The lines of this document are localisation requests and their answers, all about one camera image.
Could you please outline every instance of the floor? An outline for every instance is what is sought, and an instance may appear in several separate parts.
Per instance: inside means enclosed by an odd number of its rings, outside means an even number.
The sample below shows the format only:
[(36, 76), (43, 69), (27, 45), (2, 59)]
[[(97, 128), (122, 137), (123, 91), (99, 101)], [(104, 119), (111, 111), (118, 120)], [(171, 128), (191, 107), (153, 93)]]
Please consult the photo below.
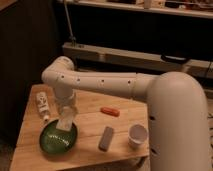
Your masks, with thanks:
[[(211, 114), (212, 119), (210, 119), (210, 127), (213, 128), (213, 98), (208, 99), (209, 114)], [(8, 171), (10, 168), (10, 163), (12, 160), (14, 149), (9, 146), (3, 140), (0, 140), (0, 171)], [(139, 162), (139, 158), (101, 164), (96, 166), (89, 166), (79, 169), (72, 169), (72, 171), (150, 171), (149, 158), (144, 160), (141, 167), (136, 164)]]

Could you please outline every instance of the table leg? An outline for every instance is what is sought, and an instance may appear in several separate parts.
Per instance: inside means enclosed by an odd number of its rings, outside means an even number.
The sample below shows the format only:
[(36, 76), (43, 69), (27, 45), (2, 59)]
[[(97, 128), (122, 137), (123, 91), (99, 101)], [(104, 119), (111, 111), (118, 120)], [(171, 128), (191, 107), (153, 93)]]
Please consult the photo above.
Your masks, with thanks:
[(142, 167), (145, 160), (147, 159), (148, 157), (141, 157), (140, 160), (138, 161), (138, 163), (136, 164), (137, 167)]

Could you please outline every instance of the small bottle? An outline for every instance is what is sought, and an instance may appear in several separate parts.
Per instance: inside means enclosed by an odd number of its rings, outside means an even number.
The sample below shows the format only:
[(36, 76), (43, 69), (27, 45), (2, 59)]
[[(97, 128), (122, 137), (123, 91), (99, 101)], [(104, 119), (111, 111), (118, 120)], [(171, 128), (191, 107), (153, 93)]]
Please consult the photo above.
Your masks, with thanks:
[(44, 122), (48, 122), (50, 119), (50, 108), (45, 92), (42, 91), (36, 94), (36, 103), (40, 116), (42, 117)]

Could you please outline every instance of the white paper cup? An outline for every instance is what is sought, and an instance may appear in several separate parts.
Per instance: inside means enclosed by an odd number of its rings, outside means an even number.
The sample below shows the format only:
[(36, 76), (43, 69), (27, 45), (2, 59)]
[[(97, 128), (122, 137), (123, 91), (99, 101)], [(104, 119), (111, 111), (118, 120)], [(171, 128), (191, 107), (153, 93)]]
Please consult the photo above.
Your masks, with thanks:
[(147, 139), (148, 132), (140, 124), (135, 124), (129, 129), (129, 145), (133, 149), (139, 148)]

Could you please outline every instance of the label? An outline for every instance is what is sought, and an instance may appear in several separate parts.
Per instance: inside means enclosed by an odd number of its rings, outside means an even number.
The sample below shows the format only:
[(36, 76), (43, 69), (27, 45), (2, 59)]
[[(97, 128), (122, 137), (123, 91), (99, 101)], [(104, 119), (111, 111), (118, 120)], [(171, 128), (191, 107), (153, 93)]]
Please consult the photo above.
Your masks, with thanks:
[(49, 105), (47, 101), (47, 95), (45, 92), (39, 92), (36, 94), (36, 103), (39, 113), (49, 111)]

